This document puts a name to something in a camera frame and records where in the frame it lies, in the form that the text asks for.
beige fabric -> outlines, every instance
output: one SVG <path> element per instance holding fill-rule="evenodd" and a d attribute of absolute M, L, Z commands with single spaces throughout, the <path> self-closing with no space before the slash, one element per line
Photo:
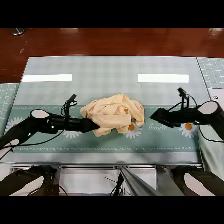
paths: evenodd
<path fill-rule="evenodd" d="M 80 113 L 100 126 L 93 131 L 97 137 L 109 134 L 113 128 L 116 128 L 118 133 L 128 132 L 132 118 L 139 127 L 144 124 L 143 106 L 124 94 L 94 100 L 82 107 Z"/>

reddish-brown wood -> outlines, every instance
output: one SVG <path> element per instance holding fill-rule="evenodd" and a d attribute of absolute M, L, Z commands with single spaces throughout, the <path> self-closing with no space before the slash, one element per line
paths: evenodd
<path fill-rule="evenodd" d="M 30 56 L 161 55 L 224 57 L 224 29 L 29 28 L 21 36 L 0 29 L 0 83 L 19 82 Z"/>

white circular joint cover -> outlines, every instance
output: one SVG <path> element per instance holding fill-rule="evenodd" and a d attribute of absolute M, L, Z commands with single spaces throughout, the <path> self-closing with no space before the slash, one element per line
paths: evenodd
<path fill-rule="evenodd" d="M 218 104 L 215 101 L 209 101 L 202 104 L 198 111 L 202 114 L 212 114 L 218 109 Z"/>
<path fill-rule="evenodd" d="M 49 117 L 49 114 L 44 110 L 33 110 L 31 112 L 32 116 L 35 118 L 46 118 Z"/>

wooden floor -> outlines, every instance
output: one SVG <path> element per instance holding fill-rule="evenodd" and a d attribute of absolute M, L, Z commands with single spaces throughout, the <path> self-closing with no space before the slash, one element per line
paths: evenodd
<path fill-rule="evenodd" d="M 19 82 L 30 56 L 158 55 L 224 57 L 222 28 L 0 29 L 0 83 Z"/>

flower center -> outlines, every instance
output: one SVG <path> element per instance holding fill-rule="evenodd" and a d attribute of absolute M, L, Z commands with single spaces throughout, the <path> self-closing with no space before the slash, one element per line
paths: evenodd
<path fill-rule="evenodd" d="M 190 124 L 190 123 L 186 123 L 186 124 L 185 124 L 185 128 L 186 128 L 187 130 L 192 130 L 192 124 Z"/>
<path fill-rule="evenodd" d="M 129 125 L 128 130 L 130 130 L 130 131 L 135 130 L 135 126 L 133 124 Z"/>

